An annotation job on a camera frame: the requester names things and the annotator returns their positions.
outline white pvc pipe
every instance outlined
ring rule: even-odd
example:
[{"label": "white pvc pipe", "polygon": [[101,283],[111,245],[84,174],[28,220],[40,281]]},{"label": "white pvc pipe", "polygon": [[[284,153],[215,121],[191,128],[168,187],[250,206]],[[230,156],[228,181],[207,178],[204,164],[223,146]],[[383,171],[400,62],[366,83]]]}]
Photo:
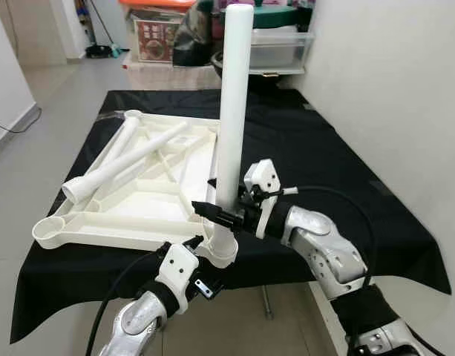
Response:
[{"label": "white pvc pipe", "polygon": [[71,202],[77,204],[91,195],[98,187],[101,186],[101,184],[115,177],[118,173],[130,167],[147,154],[157,150],[166,144],[167,141],[187,128],[187,122],[182,122],[179,125],[170,128],[159,136],[150,139],[143,146],[140,146],[139,148],[114,159],[112,162],[107,162],[105,165],[84,175],[83,177],[75,177],[65,182],[62,185],[62,191]]},{"label": "white pvc pipe", "polygon": [[[253,15],[248,4],[232,4],[226,10],[215,202],[227,211],[234,208],[238,195]],[[237,251],[233,234],[217,224],[210,246],[219,256]]]},{"label": "white pvc pipe", "polygon": [[125,121],[123,122],[122,129],[110,148],[110,151],[104,157],[100,167],[106,165],[108,162],[116,159],[123,151],[123,148],[128,144],[140,125],[140,116],[143,113],[139,110],[128,110],[124,113]]}]

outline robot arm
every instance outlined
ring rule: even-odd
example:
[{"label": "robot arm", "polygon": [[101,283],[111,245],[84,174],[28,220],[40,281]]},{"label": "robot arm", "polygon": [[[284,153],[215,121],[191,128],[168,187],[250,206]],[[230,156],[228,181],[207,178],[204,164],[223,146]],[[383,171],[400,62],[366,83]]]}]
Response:
[{"label": "robot arm", "polygon": [[[378,287],[364,285],[367,266],[357,248],[344,239],[327,216],[277,203],[270,194],[280,182],[269,159],[252,165],[244,178],[246,190],[242,214],[230,214],[206,202],[193,202],[196,213],[231,231],[246,229],[263,238],[265,232],[298,252],[331,302],[348,337],[353,339],[353,355],[419,355],[419,343],[407,325],[385,301]],[[252,218],[249,209],[256,209]],[[195,254],[202,237],[185,244],[171,245],[160,272],[142,297],[125,306],[115,318],[112,338],[99,356],[139,356],[158,328],[174,313],[188,308],[188,299],[200,292],[212,299],[218,292],[197,273]]]}]

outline orange lid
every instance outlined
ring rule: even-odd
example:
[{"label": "orange lid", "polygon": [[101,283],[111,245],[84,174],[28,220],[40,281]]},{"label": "orange lid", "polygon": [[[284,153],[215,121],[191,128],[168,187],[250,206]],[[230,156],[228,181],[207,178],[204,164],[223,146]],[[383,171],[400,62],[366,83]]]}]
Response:
[{"label": "orange lid", "polygon": [[125,5],[148,5],[163,7],[191,7],[196,0],[118,0]]}]

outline red box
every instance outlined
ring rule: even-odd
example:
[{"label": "red box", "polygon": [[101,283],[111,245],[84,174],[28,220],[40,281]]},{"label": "red box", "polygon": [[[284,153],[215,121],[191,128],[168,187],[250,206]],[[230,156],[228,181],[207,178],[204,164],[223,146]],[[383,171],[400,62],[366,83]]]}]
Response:
[{"label": "red box", "polygon": [[138,60],[141,62],[171,63],[174,35],[180,23],[135,20],[138,38]]}]

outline black table cloth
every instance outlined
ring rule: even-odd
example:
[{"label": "black table cloth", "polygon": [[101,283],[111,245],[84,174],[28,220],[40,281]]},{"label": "black table cloth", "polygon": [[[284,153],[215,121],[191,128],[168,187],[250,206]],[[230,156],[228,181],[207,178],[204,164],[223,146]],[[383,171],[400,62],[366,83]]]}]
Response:
[{"label": "black table cloth", "polygon": [[[315,111],[304,109],[295,90],[249,93],[241,176],[260,159],[271,158],[284,186],[328,185],[351,196],[369,214],[378,238],[377,275],[396,275],[451,293],[438,245],[417,219],[352,152]],[[110,91],[100,113],[138,109],[146,113],[218,119],[220,91]],[[120,115],[101,115],[94,123],[67,179],[83,175],[122,124]],[[52,214],[62,203],[59,192]],[[341,234],[360,250],[370,250],[364,221],[347,202],[305,192],[282,197],[330,216]],[[227,268],[228,289],[313,280],[306,263],[275,240],[238,236],[239,252]],[[101,300],[117,275],[145,251],[67,244],[44,250],[31,247],[22,266],[13,312],[11,342],[33,331],[64,307]],[[157,261],[145,259],[123,280],[119,297],[133,297],[155,277]]]}]

